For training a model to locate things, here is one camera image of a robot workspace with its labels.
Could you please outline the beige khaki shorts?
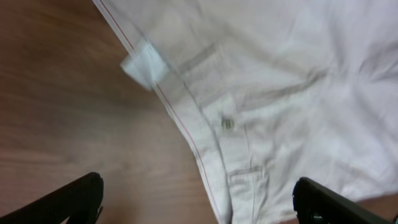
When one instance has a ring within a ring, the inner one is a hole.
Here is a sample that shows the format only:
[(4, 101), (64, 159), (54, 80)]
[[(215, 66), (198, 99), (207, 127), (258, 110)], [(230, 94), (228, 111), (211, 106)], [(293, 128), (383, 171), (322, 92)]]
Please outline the beige khaki shorts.
[(187, 140), (219, 223), (294, 217), (309, 177), (397, 192), (397, 2), (96, 1)]

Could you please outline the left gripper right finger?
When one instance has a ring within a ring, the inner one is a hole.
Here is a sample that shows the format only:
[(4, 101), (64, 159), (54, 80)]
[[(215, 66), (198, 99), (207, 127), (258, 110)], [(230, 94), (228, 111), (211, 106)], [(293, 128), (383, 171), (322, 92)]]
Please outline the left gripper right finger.
[(297, 181), (292, 197), (300, 224), (393, 224), (308, 177)]

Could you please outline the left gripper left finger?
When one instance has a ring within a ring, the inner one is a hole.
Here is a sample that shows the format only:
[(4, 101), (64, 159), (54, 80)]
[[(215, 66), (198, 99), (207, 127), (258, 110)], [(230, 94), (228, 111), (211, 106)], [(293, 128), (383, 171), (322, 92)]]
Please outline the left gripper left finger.
[(1, 217), (1, 224), (95, 224), (102, 212), (104, 182), (96, 172)]

